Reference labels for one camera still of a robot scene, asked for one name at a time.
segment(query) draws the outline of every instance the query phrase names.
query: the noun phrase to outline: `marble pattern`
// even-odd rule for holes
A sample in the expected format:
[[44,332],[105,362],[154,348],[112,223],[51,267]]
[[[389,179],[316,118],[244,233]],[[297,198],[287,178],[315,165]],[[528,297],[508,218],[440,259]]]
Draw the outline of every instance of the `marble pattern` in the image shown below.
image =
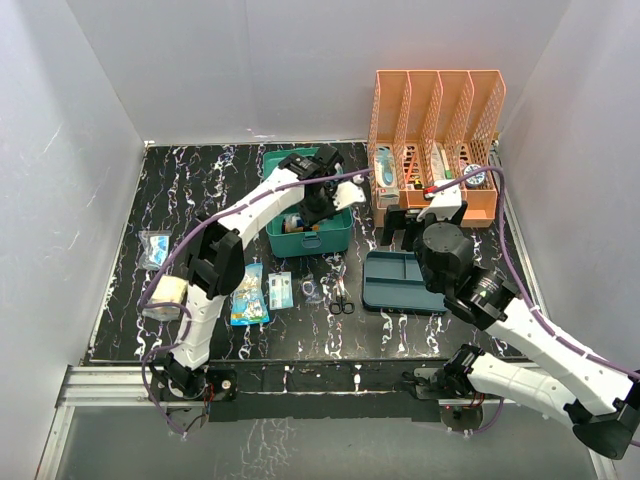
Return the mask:
[[[143,318],[136,302],[152,273],[137,268],[142,247],[141,230],[168,230],[171,245],[186,233],[194,212],[213,214],[240,200],[263,176],[263,155],[275,149],[306,147],[301,144],[172,146],[150,148],[126,225],[121,250],[107,292],[99,325],[89,346],[86,363],[138,362],[145,352],[176,339],[178,322],[161,324]],[[346,170],[366,166],[363,143],[338,143]],[[365,187],[369,198],[368,187]],[[289,259],[275,258],[266,232],[260,232],[245,249],[245,262],[264,264],[263,291],[268,291],[269,272],[290,271],[295,306],[271,313],[271,322],[251,327],[229,325],[229,304],[223,310],[211,342],[211,359],[339,359],[339,358],[434,358],[450,357],[462,343],[480,345],[491,353],[519,356],[504,342],[458,320],[442,315],[401,312],[369,312],[363,309],[362,262],[377,248],[368,204],[353,211],[354,226],[349,249],[343,253]],[[506,266],[500,252],[496,227],[467,229],[476,259],[486,267]],[[517,259],[511,235],[510,253]],[[344,270],[347,291],[356,304],[351,315],[334,316],[329,303]],[[175,266],[173,274],[186,269]],[[312,273],[321,286],[323,302],[306,305],[298,280]]]

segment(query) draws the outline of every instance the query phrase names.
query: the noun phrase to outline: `green storage container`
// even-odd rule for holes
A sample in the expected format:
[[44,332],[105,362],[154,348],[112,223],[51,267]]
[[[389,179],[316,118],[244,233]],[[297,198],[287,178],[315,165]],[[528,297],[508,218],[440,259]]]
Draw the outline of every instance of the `green storage container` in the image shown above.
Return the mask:
[[[295,150],[278,150],[265,153],[263,157],[264,177],[271,172],[290,153],[298,153],[306,157],[316,153],[317,148],[296,148]],[[349,248],[353,216],[351,209],[346,208],[331,219],[320,224],[316,232],[282,233],[282,221],[287,214],[295,213],[296,207],[287,209],[267,225],[267,235],[271,250],[276,257],[300,257],[321,253],[343,252]]]

